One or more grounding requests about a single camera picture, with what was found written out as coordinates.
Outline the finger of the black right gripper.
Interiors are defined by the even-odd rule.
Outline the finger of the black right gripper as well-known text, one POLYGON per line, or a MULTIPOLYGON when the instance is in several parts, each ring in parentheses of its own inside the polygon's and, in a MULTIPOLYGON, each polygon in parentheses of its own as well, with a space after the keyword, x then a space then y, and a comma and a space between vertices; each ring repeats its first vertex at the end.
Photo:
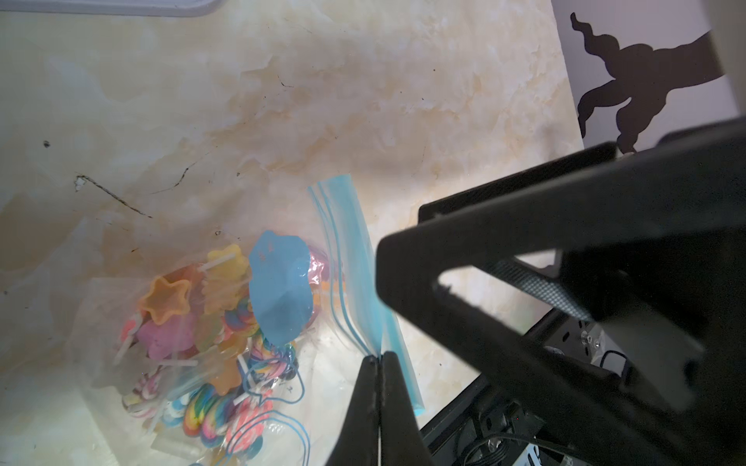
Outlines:
POLYGON ((652 416, 621 388, 530 341, 440 283, 475 267, 578 320, 551 283, 564 252, 742 229, 745 122, 672 133, 656 147, 417 223, 377 249, 381 299, 510 397, 561 427, 594 465, 745 461, 745 428, 652 416))
POLYGON ((480 204, 501 196, 531 188, 537 184, 549 182, 556 178, 584 170, 599 164, 608 163, 617 157, 615 143, 607 142, 590 149, 573 153, 537 166, 526 169, 501 179, 481 184, 450 196, 421 205, 418 211, 418 223, 425 223, 436 217, 449 215, 461 209, 480 204))

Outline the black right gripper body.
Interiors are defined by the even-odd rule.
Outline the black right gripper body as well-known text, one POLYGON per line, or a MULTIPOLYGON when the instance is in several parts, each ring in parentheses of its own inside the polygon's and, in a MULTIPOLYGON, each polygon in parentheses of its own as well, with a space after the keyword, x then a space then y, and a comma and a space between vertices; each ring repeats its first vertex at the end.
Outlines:
POLYGON ((642 388, 625 398, 652 416, 744 430, 744 230, 564 252, 549 278, 639 372, 642 388))

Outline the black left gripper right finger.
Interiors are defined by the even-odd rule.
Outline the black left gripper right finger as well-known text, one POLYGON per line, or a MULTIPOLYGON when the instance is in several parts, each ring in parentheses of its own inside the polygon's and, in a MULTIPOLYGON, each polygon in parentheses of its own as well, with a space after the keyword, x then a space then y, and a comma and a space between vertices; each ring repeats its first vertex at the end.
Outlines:
POLYGON ((381 464, 432 465, 412 408, 406 382, 396 353, 381 357, 380 373, 381 464))

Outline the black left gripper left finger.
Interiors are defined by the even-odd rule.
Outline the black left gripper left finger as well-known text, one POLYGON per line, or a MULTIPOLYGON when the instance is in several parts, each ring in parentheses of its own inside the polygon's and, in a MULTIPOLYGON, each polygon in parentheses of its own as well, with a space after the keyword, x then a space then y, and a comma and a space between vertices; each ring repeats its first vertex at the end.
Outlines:
POLYGON ((376 466, 379 464, 380 360, 366 356, 338 440, 326 464, 376 466))

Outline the blue-zip candy bag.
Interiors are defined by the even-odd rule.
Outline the blue-zip candy bag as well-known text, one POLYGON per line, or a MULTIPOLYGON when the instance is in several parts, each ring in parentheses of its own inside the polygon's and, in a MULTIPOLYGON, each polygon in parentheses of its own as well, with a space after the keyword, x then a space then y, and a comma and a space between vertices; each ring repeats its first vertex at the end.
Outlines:
POLYGON ((89 285, 70 355, 116 464, 321 465, 361 361, 388 351, 423 411, 352 178, 240 224, 157 275, 89 285))

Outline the purple plastic tray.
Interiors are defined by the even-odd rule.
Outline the purple plastic tray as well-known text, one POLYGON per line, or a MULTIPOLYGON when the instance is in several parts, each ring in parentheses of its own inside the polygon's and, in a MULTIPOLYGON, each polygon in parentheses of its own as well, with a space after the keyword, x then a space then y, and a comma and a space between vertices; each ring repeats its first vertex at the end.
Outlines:
POLYGON ((130 17, 202 17, 225 0, 1 0, 2 12, 130 17))

